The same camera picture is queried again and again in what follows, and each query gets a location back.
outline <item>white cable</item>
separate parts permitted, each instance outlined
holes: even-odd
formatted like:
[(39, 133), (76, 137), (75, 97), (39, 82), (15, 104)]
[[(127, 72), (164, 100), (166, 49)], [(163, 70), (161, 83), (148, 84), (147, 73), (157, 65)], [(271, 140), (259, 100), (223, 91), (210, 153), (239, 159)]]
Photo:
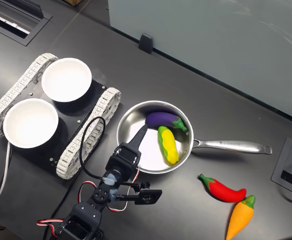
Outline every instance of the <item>white cable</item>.
[(11, 148), (11, 143), (8, 142), (8, 147), (7, 147), (7, 156), (6, 156), (6, 166), (5, 166), (5, 173), (4, 173), (4, 179), (2, 180), (2, 185), (0, 188), (0, 195), (5, 187), (6, 180), (7, 180), (7, 175), (8, 175), (8, 166), (9, 166), (9, 158), (10, 158), (10, 148)]

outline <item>stainless steel pan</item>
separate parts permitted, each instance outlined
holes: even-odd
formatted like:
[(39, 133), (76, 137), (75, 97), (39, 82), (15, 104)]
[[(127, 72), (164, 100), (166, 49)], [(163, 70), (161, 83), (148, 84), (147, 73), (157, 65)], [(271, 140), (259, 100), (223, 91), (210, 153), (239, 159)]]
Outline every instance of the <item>stainless steel pan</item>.
[(271, 154), (271, 147), (258, 143), (235, 140), (198, 140), (194, 139), (190, 121), (177, 107), (164, 101), (145, 101), (130, 108), (121, 118), (117, 129), (117, 144), (128, 143), (137, 131), (145, 124), (146, 116), (153, 112), (167, 112), (179, 116), (188, 132), (172, 129), (179, 153), (179, 162), (169, 166), (165, 162), (158, 143), (158, 131), (149, 129), (140, 144), (141, 159), (139, 167), (142, 172), (163, 174), (180, 167), (189, 157), (193, 148), (215, 148), (247, 154)]

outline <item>pan handle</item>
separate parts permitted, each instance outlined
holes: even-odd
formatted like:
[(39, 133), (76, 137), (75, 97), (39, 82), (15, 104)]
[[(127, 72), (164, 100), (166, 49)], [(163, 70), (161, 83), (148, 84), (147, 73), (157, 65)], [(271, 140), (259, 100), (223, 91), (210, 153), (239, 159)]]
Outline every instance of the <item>pan handle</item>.
[(269, 146), (264, 146), (258, 143), (249, 141), (235, 141), (235, 140), (198, 140), (194, 139), (198, 145), (195, 148), (207, 147), (213, 149), (224, 149), (232, 152), (247, 153), (247, 154), (271, 154), (272, 150)]

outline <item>toy chili pepper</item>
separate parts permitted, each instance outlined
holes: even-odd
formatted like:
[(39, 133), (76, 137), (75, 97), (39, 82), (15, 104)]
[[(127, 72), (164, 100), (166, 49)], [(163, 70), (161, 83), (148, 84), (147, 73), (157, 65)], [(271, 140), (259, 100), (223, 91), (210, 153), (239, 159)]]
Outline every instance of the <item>toy chili pepper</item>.
[(254, 215), (254, 203), (254, 195), (250, 195), (245, 200), (237, 203), (230, 217), (226, 240), (231, 240), (250, 222)]
[(246, 196), (246, 189), (244, 188), (238, 191), (234, 191), (213, 178), (205, 177), (203, 174), (201, 174), (199, 177), (203, 179), (210, 193), (219, 200), (228, 203), (237, 203), (243, 200)]

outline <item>black bracket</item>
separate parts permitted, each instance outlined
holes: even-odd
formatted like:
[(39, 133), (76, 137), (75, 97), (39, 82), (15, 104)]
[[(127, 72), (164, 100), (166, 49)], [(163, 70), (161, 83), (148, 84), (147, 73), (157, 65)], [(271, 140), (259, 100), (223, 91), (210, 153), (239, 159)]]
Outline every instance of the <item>black bracket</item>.
[(145, 34), (143, 33), (141, 35), (141, 38), (139, 40), (139, 46), (138, 48), (148, 54), (151, 54), (152, 53), (152, 50), (153, 50), (153, 40), (152, 40), (152, 36), (148, 35), (148, 34)]

